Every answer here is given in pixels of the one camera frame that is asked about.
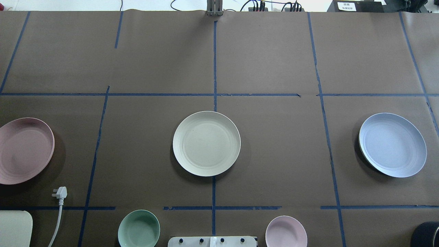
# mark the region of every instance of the pink plate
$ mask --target pink plate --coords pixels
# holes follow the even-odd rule
[[[265,242],[267,247],[306,247],[308,237],[298,220],[283,215],[274,218],[268,224]]]
[[[25,117],[0,128],[0,184],[14,185],[39,174],[49,163],[55,138],[43,121]]]

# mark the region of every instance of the bowl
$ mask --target bowl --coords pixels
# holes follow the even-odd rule
[[[126,215],[117,233],[121,247],[153,247],[159,236],[158,219],[147,210],[136,210]]]
[[[305,228],[293,217],[282,215],[274,218],[265,231],[267,247],[306,247]]]
[[[411,247],[439,247],[439,222],[424,222],[412,234]]]

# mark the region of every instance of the label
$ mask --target label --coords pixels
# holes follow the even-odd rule
[[[355,9],[355,3],[342,3],[337,2],[338,9],[343,11],[356,11]]]

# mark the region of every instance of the plate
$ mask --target plate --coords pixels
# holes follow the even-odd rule
[[[173,139],[178,163],[188,172],[203,177],[229,169],[240,149],[241,137],[236,125],[223,114],[212,111],[185,118]]]
[[[417,174],[427,160],[427,146],[419,130],[396,114],[370,116],[360,128],[359,141],[369,163],[395,178]]]
[[[49,163],[55,138],[43,121],[26,117],[0,128],[0,184],[13,185],[39,174]]]
[[[305,228],[291,216],[274,218],[265,231],[267,247],[306,247],[308,237]]]

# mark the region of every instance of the plate rim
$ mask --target plate rim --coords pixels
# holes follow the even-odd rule
[[[233,124],[234,129],[236,130],[236,132],[237,132],[237,134],[238,134],[238,137],[239,137],[238,152],[237,152],[237,154],[236,154],[236,157],[235,157],[234,161],[232,162],[232,164],[231,164],[227,169],[223,170],[223,171],[220,172],[220,173],[214,173],[214,174],[205,175],[205,174],[198,174],[197,172],[188,171],[188,170],[186,169],[186,167],[183,166],[183,165],[181,164],[181,162],[180,162],[180,160],[179,160],[179,157],[177,157],[177,155],[176,155],[176,145],[175,145],[175,144],[176,144],[176,133],[177,133],[177,131],[179,130],[181,124],[182,124],[185,120],[187,120],[187,119],[189,119],[190,117],[192,117],[193,115],[202,114],[202,113],[214,113],[214,114],[219,114],[219,115],[221,115],[222,117],[225,117],[226,119],[228,119],[228,120]],[[176,158],[178,164],[179,164],[184,170],[186,170],[187,172],[189,172],[189,173],[191,173],[191,174],[194,174],[194,175],[196,175],[196,176],[200,176],[200,177],[212,177],[212,176],[216,176],[216,175],[219,175],[219,174],[221,174],[221,173],[227,171],[227,170],[228,170],[230,167],[232,167],[233,164],[236,162],[236,160],[237,160],[238,157],[239,157],[239,153],[241,152],[241,134],[239,133],[239,130],[238,130],[238,127],[236,127],[236,124],[235,124],[230,118],[228,118],[226,115],[224,115],[224,114],[222,114],[222,113],[215,112],[215,111],[200,111],[200,112],[195,112],[195,113],[193,113],[193,114],[191,114],[191,115],[185,117],[185,118],[184,118],[184,119],[178,124],[177,128],[175,129],[174,135],[173,135],[172,149],[173,149],[174,156],[175,156],[175,158]]]
[[[421,166],[421,167],[419,168],[419,170],[416,171],[414,174],[411,174],[411,175],[405,175],[405,176],[396,176],[396,175],[392,175],[392,174],[390,174],[389,172],[387,172],[387,170],[381,168],[381,166],[378,166],[375,162],[371,161],[371,159],[369,159],[369,156],[366,155],[365,150],[364,150],[364,149],[365,149],[364,144],[363,144],[363,142],[361,141],[361,133],[362,133],[362,131],[364,131],[363,126],[364,126],[364,124],[365,124],[370,118],[372,118],[372,117],[374,117],[374,116],[376,116],[376,115],[381,115],[381,114],[382,114],[382,115],[393,115],[393,116],[399,117],[400,119],[402,119],[402,120],[408,122],[411,126],[414,127],[414,129],[416,130],[417,134],[419,134],[419,136],[421,137],[421,139],[422,139],[422,141],[423,141],[423,143],[424,143],[423,147],[424,147],[424,149],[425,149],[425,157],[424,157],[424,159],[423,159],[424,161],[423,161],[422,166]],[[409,120],[407,120],[406,118],[404,118],[404,117],[402,117],[402,116],[400,116],[400,115],[394,114],[394,113],[376,113],[376,114],[373,114],[373,115],[371,115],[370,117],[368,117],[368,118],[367,118],[367,119],[361,124],[360,131],[359,131],[359,133],[358,133],[358,143],[359,143],[359,145],[360,145],[361,153],[363,154],[363,156],[366,158],[366,160],[369,162],[370,165],[372,165],[375,169],[377,169],[377,170],[380,171],[381,173],[384,173],[385,175],[388,175],[388,176],[391,176],[391,177],[394,177],[394,178],[407,178],[407,177],[411,177],[411,176],[413,176],[413,175],[416,175],[418,172],[420,172],[420,171],[422,170],[422,168],[424,168],[425,162],[427,161],[427,156],[428,156],[427,144],[425,143],[425,139],[424,139],[424,137],[422,136],[422,134],[421,134],[421,132],[419,131],[419,129],[416,128],[416,126],[415,126],[412,122],[410,122]]]
[[[14,122],[18,122],[18,121],[20,121],[20,120],[25,120],[25,119],[32,119],[32,120],[36,120],[36,121],[38,121],[38,122],[41,122],[41,123],[43,123],[43,125],[45,125],[45,126],[49,129],[50,134],[51,134],[51,137],[52,137],[52,143],[53,143],[53,144],[52,144],[52,150],[51,150],[51,152],[50,152],[50,155],[48,156],[48,159],[47,159],[47,161],[46,161],[46,164],[45,164],[44,166],[42,166],[41,169],[39,169],[38,172],[36,172],[35,174],[31,175],[29,178],[26,177],[24,180],[21,179],[21,180],[19,180],[19,181],[16,182],[16,183],[5,183],[5,181],[2,181],[2,178],[0,178],[0,184],[3,184],[3,185],[16,185],[16,184],[20,184],[20,183],[26,182],[26,181],[28,181],[28,180],[30,180],[30,179],[36,177],[38,174],[40,174],[40,172],[42,172],[42,171],[44,170],[44,168],[46,168],[46,166],[49,164],[50,160],[52,159],[52,156],[53,156],[53,153],[54,153],[54,150],[55,150],[55,136],[54,136],[54,133],[53,133],[52,129],[50,128],[50,126],[49,126],[46,122],[44,122],[43,120],[38,119],[38,118],[35,118],[35,117],[22,117],[22,118],[17,118],[17,119],[15,119],[15,120],[12,120],[12,121],[6,123],[6,124],[3,125],[2,127],[0,127],[0,131],[1,131],[1,129],[2,129],[3,127],[5,127],[5,126],[7,126],[7,125],[12,125]]]
[[[279,216],[275,217],[274,219],[272,219],[272,220],[270,221],[270,223],[268,223],[267,228],[266,228],[266,230],[265,230],[265,244],[267,245],[267,247],[270,247],[270,246],[268,245],[268,243],[267,243],[267,231],[268,231],[268,228],[270,227],[271,223],[273,223],[273,222],[274,222],[275,220],[277,220],[278,218],[289,218],[289,219],[291,219],[291,220],[293,220],[293,221],[299,223],[299,225],[301,226],[301,227],[299,227],[299,229],[300,229],[300,230],[303,230],[303,232],[305,233],[306,244],[305,244],[304,246],[306,247],[306,246],[308,245],[308,234],[306,233],[305,227],[302,225],[302,223],[300,223],[299,220],[297,220],[296,218],[294,218],[294,217],[292,217],[292,216],[289,216],[289,215],[279,215]]]

